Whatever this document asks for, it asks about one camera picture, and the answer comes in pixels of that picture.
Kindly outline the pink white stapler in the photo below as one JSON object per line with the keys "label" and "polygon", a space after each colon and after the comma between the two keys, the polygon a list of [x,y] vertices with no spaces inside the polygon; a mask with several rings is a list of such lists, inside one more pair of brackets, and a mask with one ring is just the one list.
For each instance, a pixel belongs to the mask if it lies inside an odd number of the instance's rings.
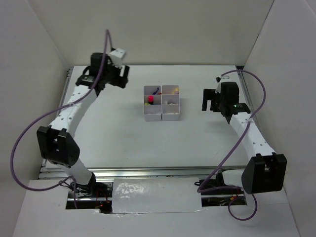
{"label": "pink white stapler", "polygon": [[171,100],[167,100],[165,103],[167,105],[175,105],[176,104],[174,101],[171,101]]}

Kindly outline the black pink highlighter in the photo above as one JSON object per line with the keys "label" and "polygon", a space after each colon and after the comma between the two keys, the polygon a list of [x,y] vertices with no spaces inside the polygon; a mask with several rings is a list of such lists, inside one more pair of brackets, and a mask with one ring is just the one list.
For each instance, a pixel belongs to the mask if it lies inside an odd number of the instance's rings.
{"label": "black pink highlighter", "polygon": [[148,96],[148,103],[150,104],[150,105],[153,105],[155,102],[154,102],[154,96],[153,95],[150,95],[150,96]]}

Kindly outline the clear tape roll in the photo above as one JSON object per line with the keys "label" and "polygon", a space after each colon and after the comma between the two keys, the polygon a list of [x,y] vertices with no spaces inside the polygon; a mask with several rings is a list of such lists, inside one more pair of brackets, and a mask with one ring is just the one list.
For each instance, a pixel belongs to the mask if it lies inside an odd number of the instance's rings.
{"label": "clear tape roll", "polygon": [[160,109],[150,108],[148,114],[160,114]]}

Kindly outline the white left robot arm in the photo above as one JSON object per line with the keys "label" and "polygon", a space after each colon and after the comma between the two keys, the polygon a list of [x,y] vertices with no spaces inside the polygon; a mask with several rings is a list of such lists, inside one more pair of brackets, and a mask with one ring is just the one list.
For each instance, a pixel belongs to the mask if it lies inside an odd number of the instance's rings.
{"label": "white left robot arm", "polygon": [[40,126],[37,130],[41,156],[72,176],[76,180],[73,187],[86,197],[94,196],[102,184],[96,182],[94,173],[80,160],[75,132],[85,112],[107,84],[126,87],[129,67],[122,65],[126,55],[120,48],[112,48],[108,54],[93,53],[90,65],[76,81],[67,107],[48,126]]}

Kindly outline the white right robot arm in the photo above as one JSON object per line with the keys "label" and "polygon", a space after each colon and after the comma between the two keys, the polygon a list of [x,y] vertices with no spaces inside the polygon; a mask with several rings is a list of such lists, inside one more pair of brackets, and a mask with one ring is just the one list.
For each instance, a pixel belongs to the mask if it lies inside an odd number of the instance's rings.
{"label": "white right robot arm", "polygon": [[239,137],[245,148],[248,164],[244,169],[225,170],[215,182],[216,190],[227,193],[233,186],[247,194],[278,192],[283,187],[287,159],[276,153],[256,126],[251,111],[239,101],[239,87],[235,82],[222,82],[217,89],[204,89],[202,110],[210,101],[210,110],[220,113]]}

